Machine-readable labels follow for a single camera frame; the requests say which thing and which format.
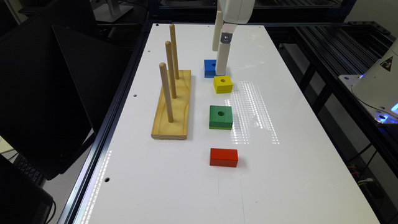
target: wooden base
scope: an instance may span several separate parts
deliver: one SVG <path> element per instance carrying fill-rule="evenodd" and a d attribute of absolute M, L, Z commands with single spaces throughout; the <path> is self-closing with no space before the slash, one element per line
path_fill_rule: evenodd
<path fill-rule="evenodd" d="M 172 98 L 174 122 L 170 123 L 167 119 L 162 87 L 151 133 L 154 139 L 185 140 L 187 138 L 191 70 L 179 70 L 178 74 L 180 79 L 175 81 L 177 98 Z"/>

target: rectangular block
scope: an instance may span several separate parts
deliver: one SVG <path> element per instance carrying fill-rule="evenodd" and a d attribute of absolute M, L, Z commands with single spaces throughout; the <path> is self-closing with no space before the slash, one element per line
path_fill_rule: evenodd
<path fill-rule="evenodd" d="M 210 165 L 236 167 L 238 164 L 238 150 L 236 149 L 210 149 Z"/>
<path fill-rule="evenodd" d="M 216 93 L 231 93 L 233 83 L 229 75 L 214 77 L 213 81 Z"/>
<path fill-rule="evenodd" d="M 210 129 L 232 129 L 232 107 L 230 106 L 210 106 Z"/>
<path fill-rule="evenodd" d="M 217 60 L 205 60 L 205 78 L 214 78 L 217 76 L 216 62 Z"/>

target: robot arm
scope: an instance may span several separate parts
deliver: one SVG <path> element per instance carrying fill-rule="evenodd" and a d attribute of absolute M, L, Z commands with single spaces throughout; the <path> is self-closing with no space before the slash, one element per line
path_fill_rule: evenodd
<path fill-rule="evenodd" d="M 216 74 L 224 75 L 231 47 L 232 34 L 237 24 L 248 23 L 255 0 L 218 0 L 213 36 L 213 51 L 217 51 Z"/>

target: red block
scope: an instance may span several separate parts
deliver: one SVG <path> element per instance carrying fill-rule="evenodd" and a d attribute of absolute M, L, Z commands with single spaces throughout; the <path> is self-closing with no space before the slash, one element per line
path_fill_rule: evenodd
<path fill-rule="evenodd" d="M 236 167 L 238 164 L 238 150 L 236 149 L 210 149 L 210 165 Z"/>

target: white tabletop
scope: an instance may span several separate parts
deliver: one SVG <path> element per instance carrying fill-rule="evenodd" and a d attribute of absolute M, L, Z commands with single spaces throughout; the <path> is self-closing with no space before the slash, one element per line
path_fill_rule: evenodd
<path fill-rule="evenodd" d="M 176 25 L 179 67 L 191 70 L 188 138 L 150 133 L 169 26 L 153 26 L 82 223 L 379 223 L 263 26 L 238 26 L 232 93 L 204 78 L 213 26 Z M 209 106 L 233 108 L 233 129 L 209 129 Z M 237 149 L 236 168 L 209 166 Z"/>

